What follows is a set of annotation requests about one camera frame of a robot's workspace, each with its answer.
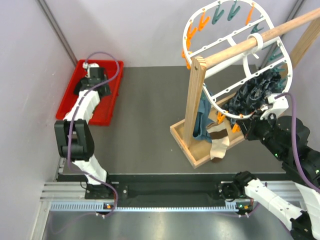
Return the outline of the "white clip hanger frame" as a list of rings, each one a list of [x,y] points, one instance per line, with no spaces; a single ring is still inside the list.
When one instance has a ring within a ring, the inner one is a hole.
[[[284,94],[288,93],[293,80],[293,64],[291,62],[290,56],[283,46],[280,35],[291,31],[293,28],[290,26],[290,22],[286,22],[282,25],[274,27],[272,21],[270,20],[269,15],[266,11],[253,0],[247,0],[246,4],[252,6],[260,12],[260,18],[254,22],[247,23],[244,27],[226,35],[225,37],[219,38],[215,42],[203,46],[201,49],[196,50],[193,53],[190,53],[187,47],[190,36],[194,33],[189,29],[192,27],[194,19],[200,14],[204,14],[206,11],[216,8],[218,9],[220,5],[223,4],[222,0],[217,0],[213,3],[210,3],[203,8],[197,10],[189,18],[183,32],[182,38],[182,47],[184,57],[187,63],[190,66],[190,77],[188,85],[188,95],[185,111],[185,121],[195,121],[200,98],[202,92],[205,93],[207,99],[213,108],[218,112],[226,115],[231,119],[245,120],[249,119],[252,115],[234,115],[228,113],[226,110],[222,109],[217,104],[217,97],[228,93],[233,90],[235,87],[243,85],[248,80],[259,76],[267,70],[274,70],[279,64],[286,64],[287,66],[287,75],[285,77],[286,85],[281,93],[273,93],[269,100],[271,100],[272,107],[267,108],[263,107],[262,115],[260,119],[265,119],[268,114],[274,113],[276,116],[281,115],[289,106],[287,101],[284,100]],[[249,27],[259,24],[260,22],[265,21],[269,27],[269,30],[260,34],[254,32],[248,36],[248,38],[241,42],[236,43],[233,37]],[[256,54],[258,51],[261,51],[263,48],[270,46],[271,44],[276,43],[283,57],[274,63],[262,68],[261,70],[251,73],[248,64],[248,56],[253,55],[255,58],[258,58]],[[242,60],[242,65],[245,73],[245,78],[238,81],[237,83],[227,87],[225,90],[220,91],[215,95],[210,95],[206,84],[204,83],[205,79],[213,76],[214,74],[220,72],[221,70],[226,69],[233,63]]]

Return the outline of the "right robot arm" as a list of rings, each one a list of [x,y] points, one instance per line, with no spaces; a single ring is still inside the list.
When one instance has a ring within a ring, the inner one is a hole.
[[[294,115],[252,117],[237,123],[248,141],[258,140],[281,162],[299,190],[306,209],[291,205],[249,171],[237,173],[218,186],[225,201],[250,198],[272,213],[295,240],[320,238],[320,153],[308,146],[310,129]]]

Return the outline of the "beige brown sock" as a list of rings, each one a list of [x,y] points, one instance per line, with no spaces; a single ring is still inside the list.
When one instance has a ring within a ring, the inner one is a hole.
[[[210,159],[223,159],[230,146],[225,123],[210,123],[206,127],[206,130],[211,138]]]

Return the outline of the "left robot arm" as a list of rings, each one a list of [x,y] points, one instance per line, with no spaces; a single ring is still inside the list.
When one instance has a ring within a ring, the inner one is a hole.
[[[110,93],[108,85],[91,88],[106,81],[105,69],[97,63],[84,62],[86,75],[76,84],[78,98],[62,120],[54,124],[58,153],[62,158],[79,168],[87,179],[87,198],[107,199],[114,191],[109,174],[94,155],[95,143],[90,132],[89,121],[93,117],[101,98]]]

